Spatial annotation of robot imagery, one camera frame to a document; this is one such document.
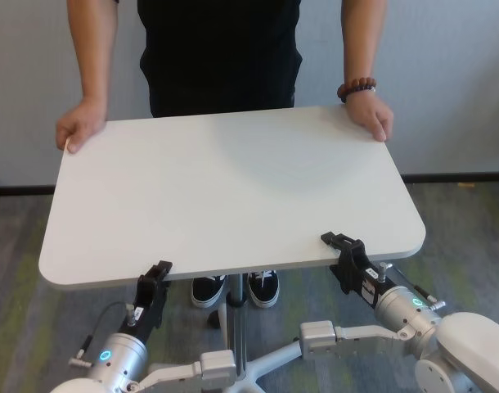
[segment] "white wall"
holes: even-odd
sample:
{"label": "white wall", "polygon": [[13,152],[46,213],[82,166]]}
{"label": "white wall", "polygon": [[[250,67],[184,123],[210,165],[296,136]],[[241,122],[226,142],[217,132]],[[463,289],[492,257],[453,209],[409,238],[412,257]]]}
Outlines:
{"label": "white wall", "polygon": [[[338,0],[303,0],[299,106],[336,102]],[[150,115],[136,2],[119,12],[110,118]],[[391,0],[375,77],[402,173],[499,171],[499,0]],[[52,184],[54,124],[80,96],[62,0],[0,0],[0,185]]]}

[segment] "gray carpet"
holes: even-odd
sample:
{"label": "gray carpet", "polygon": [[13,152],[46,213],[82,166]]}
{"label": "gray carpet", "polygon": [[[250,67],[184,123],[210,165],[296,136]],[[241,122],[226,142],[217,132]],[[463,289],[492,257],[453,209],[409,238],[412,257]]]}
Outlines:
{"label": "gray carpet", "polygon": [[[427,237],[417,255],[397,266],[446,300],[448,312],[474,311],[499,323],[499,183],[419,184],[409,191]],[[134,294],[133,287],[60,292],[40,278],[38,255],[51,200],[0,198],[0,392],[49,392],[83,376],[67,367],[68,358],[104,305],[131,301]],[[74,246],[83,245],[74,241]],[[402,282],[395,272],[391,276]],[[284,271],[280,277],[277,305],[249,309],[250,358],[289,343],[304,321],[331,319],[343,327],[375,323],[369,307],[357,296],[345,296],[326,268]],[[189,295],[189,282],[172,285],[163,326],[150,339],[150,361],[190,363],[202,352],[222,349],[220,332],[206,325],[209,311],[192,308]],[[89,359],[120,320],[120,310],[106,317]],[[270,393],[415,392],[413,365],[413,359],[383,355],[298,359],[259,383]]]}

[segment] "blue indicator light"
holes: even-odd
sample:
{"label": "blue indicator light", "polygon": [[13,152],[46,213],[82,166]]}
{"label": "blue indicator light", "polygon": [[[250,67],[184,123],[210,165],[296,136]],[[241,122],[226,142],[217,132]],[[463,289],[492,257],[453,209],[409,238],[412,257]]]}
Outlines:
{"label": "blue indicator light", "polygon": [[111,357],[111,351],[110,350],[103,350],[101,352],[101,355],[99,356],[99,359],[101,362],[107,361]]}

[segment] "shoe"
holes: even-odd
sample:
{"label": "shoe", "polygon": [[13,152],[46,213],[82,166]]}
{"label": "shoe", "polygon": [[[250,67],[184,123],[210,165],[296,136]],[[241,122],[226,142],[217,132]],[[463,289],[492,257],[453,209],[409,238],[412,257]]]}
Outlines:
{"label": "shoe", "polygon": [[248,274],[248,286],[251,299],[262,309],[272,307],[279,298],[281,285],[276,270]]}
{"label": "shoe", "polygon": [[226,276],[194,278],[191,284],[191,302],[200,309],[211,307],[223,293],[225,284]]}

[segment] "man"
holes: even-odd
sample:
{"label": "man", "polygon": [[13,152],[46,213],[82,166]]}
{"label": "man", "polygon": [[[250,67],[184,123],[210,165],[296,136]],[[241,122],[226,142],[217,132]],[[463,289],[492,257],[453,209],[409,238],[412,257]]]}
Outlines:
{"label": "man", "polygon": [[[117,2],[67,3],[83,98],[58,120],[56,145],[64,149],[69,138],[67,148],[76,153],[106,122]],[[371,86],[359,91],[356,87],[372,75],[386,3],[343,0],[341,12],[346,108],[353,121],[381,142],[391,136],[393,114]],[[302,60],[295,45],[299,4],[300,0],[137,0],[146,27],[141,68],[150,88],[152,115],[293,106]],[[194,280],[193,303],[211,306],[225,282],[225,276]],[[279,293],[275,271],[249,274],[248,284],[256,305],[275,304]]]}

